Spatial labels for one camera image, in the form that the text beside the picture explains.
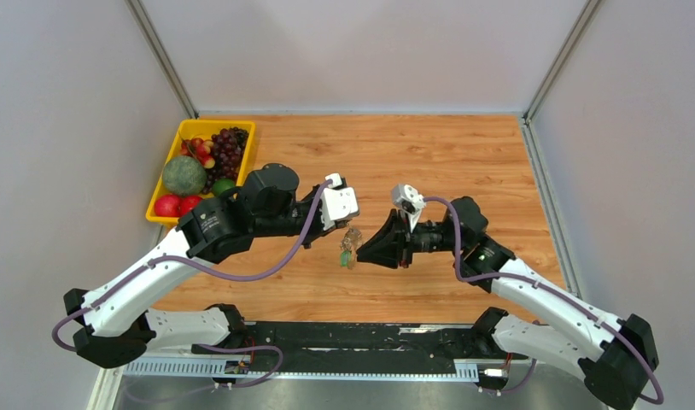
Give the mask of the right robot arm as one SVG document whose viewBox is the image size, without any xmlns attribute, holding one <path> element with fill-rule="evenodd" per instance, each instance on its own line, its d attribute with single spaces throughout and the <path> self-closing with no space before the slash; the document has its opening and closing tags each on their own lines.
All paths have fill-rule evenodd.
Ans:
<svg viewBox="0 0 695 410">
<path fill-rule="evenodd" d="M 458 281 L 541 319 L 537 325 L 488 308 L 474 324 L 478 353 L 491 357 L 503 350 L 554 366 L 612 409 L 632 409 L 637 400 L 664 404 L 657 346 L 644 318 L 606 312 L 542 277 L 488 235 L 488 219 L 469 196 L 408 197 L 394 204 L 380 230 L 358 248 L 359 262 L 397 269 L 410 266 L 417 253 L 450 251 Z"/>
</svg>

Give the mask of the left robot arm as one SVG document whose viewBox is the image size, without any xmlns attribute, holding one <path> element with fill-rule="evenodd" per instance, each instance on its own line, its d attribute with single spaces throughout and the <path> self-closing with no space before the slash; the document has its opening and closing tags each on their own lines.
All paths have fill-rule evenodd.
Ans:
<svg viewBox="0 0 695 410">
<path fill-rule="evenodd" d="M 218 303 L 200 311 L 173 312 L 156 310 L 154 304 L 199 272 L 242 283 L 267 278 L 284 262 L 249 275 L 220 272 L 217 265 L 248 251 L 260 237 L 293 237 L 288 251 L 293 257 L 359 214 L 357 194 L 341 175 L 328 175 L 303 198 L 297 196 L 299 183 L 293 169 L 271 163 L 250 172 L 243 184 L 199 202 L 117 278 L 94 290 L 68 291 L 66 322 L 79 328 L 71 342 L 63 342 L 54 329 L 53 340 L 105 369 L 166 348 L 239 352 L 247 341 L 247 327 L 236 307 Z"/>
</svg>

